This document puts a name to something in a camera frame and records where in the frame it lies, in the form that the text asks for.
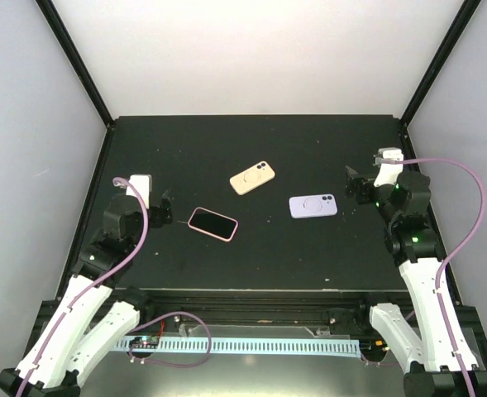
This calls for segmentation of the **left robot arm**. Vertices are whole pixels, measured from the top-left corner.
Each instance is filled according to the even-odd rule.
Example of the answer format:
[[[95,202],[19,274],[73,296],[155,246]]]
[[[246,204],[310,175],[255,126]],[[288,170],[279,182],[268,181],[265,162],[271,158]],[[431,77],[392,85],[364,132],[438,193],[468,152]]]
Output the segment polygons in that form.
[[[136,287],[120,291],[105,316],[91,322],[127,272],[141,237],[172,221],[168,194],[153,208],[142,208],[131,190],[114,196],[36,344],[16,367],[0,372],[0,390],[8,396],[78,396],[119,340],[134,328],[150,328],[156,318],[153,301]]]

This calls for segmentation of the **beige cased phone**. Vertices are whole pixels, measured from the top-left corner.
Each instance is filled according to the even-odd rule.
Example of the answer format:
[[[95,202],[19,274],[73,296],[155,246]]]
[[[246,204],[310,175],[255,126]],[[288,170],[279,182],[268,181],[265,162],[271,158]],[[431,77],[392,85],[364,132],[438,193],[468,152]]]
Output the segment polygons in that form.
[[[275,177],[275,171],[264,160],[251,166],[247,170],[232,176],[229,184],[238,195],[244,195],[271,181]]]

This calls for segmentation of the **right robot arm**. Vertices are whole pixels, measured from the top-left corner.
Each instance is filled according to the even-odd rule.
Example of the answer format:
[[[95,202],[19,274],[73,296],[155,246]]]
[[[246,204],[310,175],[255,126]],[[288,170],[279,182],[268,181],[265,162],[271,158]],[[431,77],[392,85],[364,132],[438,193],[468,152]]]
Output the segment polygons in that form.
[[[376,176],[346,168],[346,192],[373,204],[384,220],[384,242],[413,305],[413,328],[396,304],[367,304],[356,327],[377,331],[403,371],[407,396],[487,396],[487,370],[469,348],[456,316],[438,234],[427,219],[430,179],[401,165],[383,164]]]

